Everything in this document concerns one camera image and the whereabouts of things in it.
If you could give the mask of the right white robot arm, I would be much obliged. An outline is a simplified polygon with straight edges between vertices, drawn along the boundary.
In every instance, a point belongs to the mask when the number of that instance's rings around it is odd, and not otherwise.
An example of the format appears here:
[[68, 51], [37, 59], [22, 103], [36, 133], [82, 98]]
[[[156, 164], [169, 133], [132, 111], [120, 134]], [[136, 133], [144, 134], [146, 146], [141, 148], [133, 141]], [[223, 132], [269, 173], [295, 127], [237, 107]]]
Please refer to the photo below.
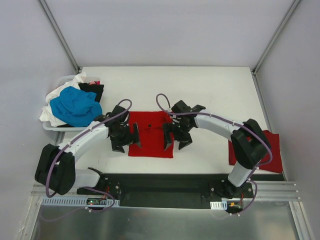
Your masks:
[[231, 199], [243, 191], [243, 186], [251, 178], [265, 156], [272, 156], [271, 144], [258, 122], [248, 119], [243, 122], [227, 119], [211, 113], [202, 105], [190, 107], [178, 101], [168, 112], [171, 123], [162, 126], [164, 148], [174, 141], [178, 148], [189, 146], [193, 140], [190, 131], [199, 128], [213, 132], [231, 142], [236, 163], [226, 180], [215, 187], [217, 195]]

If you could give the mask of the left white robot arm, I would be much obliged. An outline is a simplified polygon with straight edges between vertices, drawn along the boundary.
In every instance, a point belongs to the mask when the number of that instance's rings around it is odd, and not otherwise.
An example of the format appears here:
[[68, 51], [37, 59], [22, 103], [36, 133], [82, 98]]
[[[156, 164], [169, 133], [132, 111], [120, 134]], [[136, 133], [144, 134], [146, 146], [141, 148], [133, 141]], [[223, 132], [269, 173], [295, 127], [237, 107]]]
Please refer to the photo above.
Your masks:
[[138, 124], [129, 126], [130, 112], [116, 105], [111, 112], [97, 116], [83, 131], [58, 145], [47, 144], [35, 171], [36, 182], [45, 186], [46, 195], [65, 195], [72, 188], [96, 195], [108, 193], [106, 174], [88, 167], [77, 169], [77, 161], [100, 141], [110, 139], [114, 152], [124, 153], [124, 146], [141, 146]]

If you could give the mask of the dark red t shirt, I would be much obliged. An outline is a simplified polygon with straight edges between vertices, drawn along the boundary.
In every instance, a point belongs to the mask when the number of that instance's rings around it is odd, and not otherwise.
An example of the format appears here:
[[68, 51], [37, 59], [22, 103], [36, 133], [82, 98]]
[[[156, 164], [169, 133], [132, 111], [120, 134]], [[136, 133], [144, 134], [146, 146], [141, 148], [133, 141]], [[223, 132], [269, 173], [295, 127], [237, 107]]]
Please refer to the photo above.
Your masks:
[[[268, 130], [263, 130], [267, 140], [271, 144], [270, 150], [272, 153], [272, 161], [270, 163], [261, 165], [260, 170], [269, 171], [273, 173], [280, 174], [283, 171], [281, 150], [280, 150], [280, 135], [277, 133], [272, 133]], [[236, 164], [236, 157], [233, 145], [228, 141], [228, 163], [231, 166]]]

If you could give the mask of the bright red t shirt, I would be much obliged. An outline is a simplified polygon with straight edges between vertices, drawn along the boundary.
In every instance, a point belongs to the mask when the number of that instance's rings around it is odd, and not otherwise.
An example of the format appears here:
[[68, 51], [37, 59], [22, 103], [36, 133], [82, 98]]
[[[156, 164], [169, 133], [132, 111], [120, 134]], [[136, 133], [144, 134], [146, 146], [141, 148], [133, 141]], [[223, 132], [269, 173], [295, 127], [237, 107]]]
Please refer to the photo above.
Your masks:
[[141, 146], [129, 146], [130, 157], [152, 157], [172, 159], [173, 146], [164, 147], [163, 124], [171, 123], [170, 117], [163, 111], [132, 111], [129, 117], [129, 127], [133, 131], [133, 124], [137, 124]]

